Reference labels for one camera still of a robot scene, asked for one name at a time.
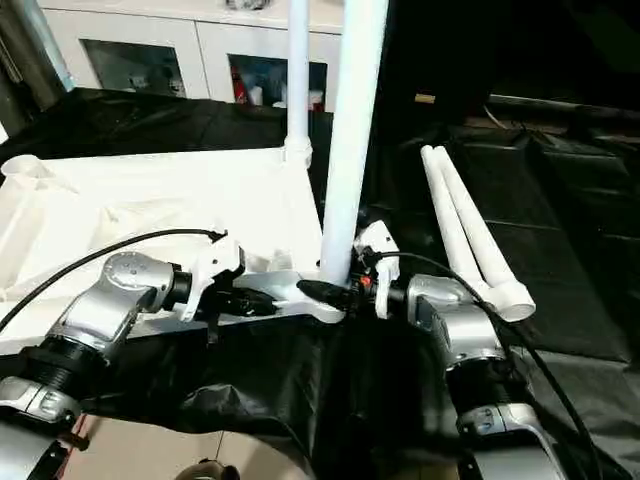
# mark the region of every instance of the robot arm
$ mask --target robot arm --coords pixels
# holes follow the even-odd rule
[[[379,285],[368,276],[354,279],[350,290],[308,280],[298,287],[340,310],[379,303]],[[459,469],[461,479],[566,480],[553,440],[528,403],[526,381],[464,287],[448,278],[415,275],[408,288],[391,285],[385,292],[392,318],[425,333],[437,353],[460,437],[473,453]]]
[[[227,280],[239,275],[241,257],[216,261],[215,273]],[[179,266],[139,253],[107,260],[100,279],[73,300],[44,341],[22,351],[22,372],[0,382],[0,478],[55,478],[67,456],[59,436],[71,431],[79,401],[117,357],[138,315],[193,301],[194,288],[198,296],[204,291],[193,280]]]

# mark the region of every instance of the white pipe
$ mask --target white pipe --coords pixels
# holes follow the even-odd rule
[[[509,268],[449,154],[444,147],[435,148],[433,154],[480,270],[492,288],[491,303],[509,321],[531,316],[536,308],[531,295]]]
[[[288,158],[305,156],[311,165],[309,140],[309,0],[289,0],[289,61],[287,73]]]
[[[345,2],[320,271],[336,285],[351,266],[388,7],[388,0]]]
[[[433,147],[430,145],[423,147],[420,153],[449,266],[478,290],[484,298],[484,293],[488,292],[489,286],[484,282],[480,270],[478,270],[476,259],[471,252],[471,247],[458,218],[458,212],[440,170],[438,157],[434,155]]]

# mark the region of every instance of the black plastic sheet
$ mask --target black plastic sheet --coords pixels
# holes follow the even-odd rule
[[[322,210],[331,116],[311,119],[310,175]],[[76,90],[0,146],[0,161],[23,153],[47,159],[274,147],[284,140],[285,121],[279,110]],[[606,478],[640,476],[639,329],[632,322],[640,250],[627,203],[637,201],[637,179],[626,168],[637,153],[495,130],[438,129],[425,138],[447,144],[535,298],[538,312],[526,329],[593,432]],[[361,223],[384,219],[402,250],[446,260],[419,146],[374,139]],[[403,264],[403,272],[419,267]],[[569,453],[568,464],[587,465],[562,406],[522,358],[534,401]],[[3,359],[0,376],[14,365],[14,358]],[[349,468],[377,478],[399,465],[462,454],[435,365],[429,339],[401,322],[364,315],[329,326],[292,317],[224,327],[213,347],[203,331],[132,340],[100,396],[85,406],[184,432],[255,435],[318,478],[340,478]]]

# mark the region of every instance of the white cabinet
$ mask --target white cabinet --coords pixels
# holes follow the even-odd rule
[[[201,22],[198,22],[197,29],[209,91],[214,100],[235,101],[232,81],[234,62],[246,65],[251,59],[258,61],[261,59],[281,60],[282,71],[286,69],[288,54],[288,32],[286,30]],[[311,81],[316,83],[311,88],[322,92],[325,98],[325,109],[331,112],[335,108],[339,59],[339,35],[310,33]],[[272,72],[273,68],[271,72],[265,71],[259,75],[273,77]],[[278,79],[267,78],[266,81],[276,83]]]
[[[195,22],[44,10],[79,87],[209,98]]]
[[[287,0],[257,11],[229,10],[224,0],[39,4],[76,86],[234,102],[232,77],[242,70],[236,87],[260,86],[265,105],[286,94]],[[310,0],[311,98],[322,97],[327,111],[335,108],[342,12],[341,0]]]

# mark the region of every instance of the cabinet glass door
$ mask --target cabinet glass door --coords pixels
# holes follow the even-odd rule
[[[81,39],[102,88],[186,97],[171,47]]]
[[[287,106],[287,61],[280,58],[228,55],[236,103]],[[309,66],[309,109],[324,111],[327,95],[327,65]]]

